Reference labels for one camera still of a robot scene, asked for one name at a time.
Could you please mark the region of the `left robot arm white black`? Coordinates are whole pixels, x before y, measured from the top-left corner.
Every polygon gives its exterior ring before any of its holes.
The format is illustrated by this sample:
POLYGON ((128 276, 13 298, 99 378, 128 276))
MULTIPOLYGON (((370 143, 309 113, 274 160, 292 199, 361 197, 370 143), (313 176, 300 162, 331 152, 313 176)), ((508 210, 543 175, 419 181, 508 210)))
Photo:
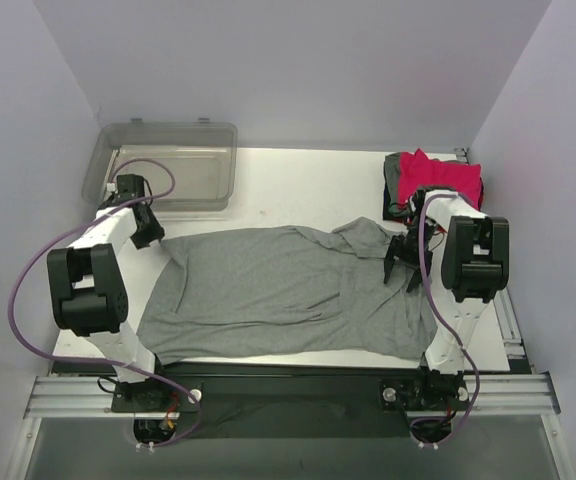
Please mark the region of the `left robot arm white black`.
POLYGON ((55 323, 93 345, 111 363, 119 382, 137 384, 134 398, 150 412, 168 404, 171 389, 150 376, 157 357, 128 323, 129 296, 117 255, 128 243, 143 249, 164 234, 148 203, 111 206, 100 209, 76 240, 47 255, 55 323))

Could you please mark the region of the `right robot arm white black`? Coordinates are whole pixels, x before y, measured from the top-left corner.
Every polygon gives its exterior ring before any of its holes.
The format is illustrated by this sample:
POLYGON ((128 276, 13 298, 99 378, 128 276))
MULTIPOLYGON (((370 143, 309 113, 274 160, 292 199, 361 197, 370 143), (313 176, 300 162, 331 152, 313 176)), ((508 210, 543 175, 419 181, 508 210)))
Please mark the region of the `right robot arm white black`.
POLYGON ((412 270, 407 290, 423 290, 437 325, 423 359, 431 371, 456 375, 469 366, 477 322, 508 284, 509 222, 479 211, 454 190, 428 187, 397 216, 407 231, 390 240, 383 282, 397 264, 412 270))

